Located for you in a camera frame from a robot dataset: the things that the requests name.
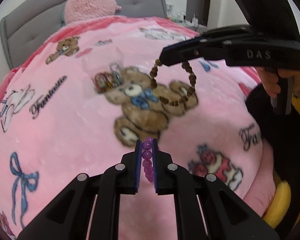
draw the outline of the blue ribbon print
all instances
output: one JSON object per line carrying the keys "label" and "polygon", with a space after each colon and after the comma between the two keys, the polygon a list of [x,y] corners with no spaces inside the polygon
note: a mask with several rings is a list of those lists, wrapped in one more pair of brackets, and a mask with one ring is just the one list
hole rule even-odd
{"label": "blue ribbon print", "polygon": [[211,67],[219,68],[218,65],[211,63],[208,60],[206,61],[207,63],[205,63],[203,60],[199,60],[199,62],[203,66],[203,68],[206,72],[209,72],[211,70]]}
{"label": "blue ribbon print", "polygon": [[147,110],[149,109],[149,103],[147,100],[153,101],[155,103],[159,102],[159,99],[153,95],[150,88],[144,89],[139,96],[131,98],[131,103],[134,106],[140,107],[142,110]]}
{"label": "blue ribbon print", "polygon": [[23,216],[28,210],[28,201],[26,197],[26,190],[28,189],[30,192],[34,192],[37,189],[38,186],[38,178],[39,178],[39,173],[31,173],[29,175],[26,175],[22,172],[19,160],[18,160],[18,155],[17,153],[12,153],[10,157],[10,170],[13,175],[16,175],[17,178],[15,182],[13,183],[12,186],[12,221],[16,225],[16,190],[18,186],[19,180],[21,181],[21,215],[20,215],[20,224],[22,228],[25,228],[23,224]]}

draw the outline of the upholstered headboard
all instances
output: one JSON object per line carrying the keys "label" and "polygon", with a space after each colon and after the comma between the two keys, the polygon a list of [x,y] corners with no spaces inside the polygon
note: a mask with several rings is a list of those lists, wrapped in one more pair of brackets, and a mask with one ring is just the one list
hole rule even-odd
{"label": "upholstered headboard", "polygon": [[[127,17],[166,17],[165,0],[116,0]],[[9,67],[20,66],[41,44],[61,28],[66,0],[27,0],[0,23]]]}

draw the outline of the black pants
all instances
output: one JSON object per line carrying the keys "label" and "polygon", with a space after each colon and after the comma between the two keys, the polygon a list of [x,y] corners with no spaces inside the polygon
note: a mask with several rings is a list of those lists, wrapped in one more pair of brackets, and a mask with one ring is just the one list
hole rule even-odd
{"label": "black pants", "polygon": [[273,147],[276,172],[291,186],[289,210],[276,229],[280,239],[284,239],[300,212],[300,115],[294,108],[290,115],[276,115],[262,85],[251,92],[246,106],[259,124],[262,136]]}

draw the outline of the pink blanket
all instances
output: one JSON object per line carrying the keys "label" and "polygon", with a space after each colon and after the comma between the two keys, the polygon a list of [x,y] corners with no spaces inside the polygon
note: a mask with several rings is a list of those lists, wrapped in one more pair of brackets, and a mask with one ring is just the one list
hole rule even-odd
{"label": "pink blanket", "polygon": [[[149,72],[163,47],[196,35],[160,18],[105,17],[52,35],[0,87],[0,224],[11,238],[77,174],[103,173],[137,139],[154,137],[173,161],[204,176],[215,173],[260,216],[275,186],[272,150],[245,107],[259,78],[224,61],[190,62],[196,92],[180,65]],[[110,63],[124,84],[98,94],[91,78]],[[172,196],[157,196],[143,171],[139,193],[124,195],[120,240],[177,239]]]}

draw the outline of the pink plush toy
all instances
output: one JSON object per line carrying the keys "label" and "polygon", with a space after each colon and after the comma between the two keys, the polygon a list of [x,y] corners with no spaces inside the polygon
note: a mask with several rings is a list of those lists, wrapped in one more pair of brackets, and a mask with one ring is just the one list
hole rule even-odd
{"label": "pink plush toy", "polygon": [[95,19],[97,17],[114,15],[121,10],[115,0],[68,0],[64,11],[66,24],[75,21]]}

